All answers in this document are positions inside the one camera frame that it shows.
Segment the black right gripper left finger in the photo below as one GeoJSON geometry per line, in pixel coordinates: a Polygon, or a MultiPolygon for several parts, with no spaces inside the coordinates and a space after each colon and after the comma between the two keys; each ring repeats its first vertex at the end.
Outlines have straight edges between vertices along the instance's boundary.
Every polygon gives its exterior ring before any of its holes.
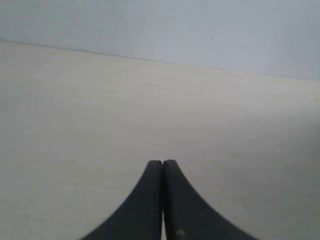
{"type": "Polygon", "coordinates": [[[132,192],[102,224],[83,237],[84,240],[160,240],[162,238],[163,164],[146,164],[132,192]]]}

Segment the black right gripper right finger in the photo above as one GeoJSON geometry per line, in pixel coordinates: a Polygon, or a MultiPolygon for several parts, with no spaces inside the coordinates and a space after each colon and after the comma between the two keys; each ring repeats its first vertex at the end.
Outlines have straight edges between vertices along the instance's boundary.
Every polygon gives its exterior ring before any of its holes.
{"type": "Polygon", "coordinates": [[[163,213],[168,240],[252,240],[198,194],[178,163],[163,162],[163,213]]]}

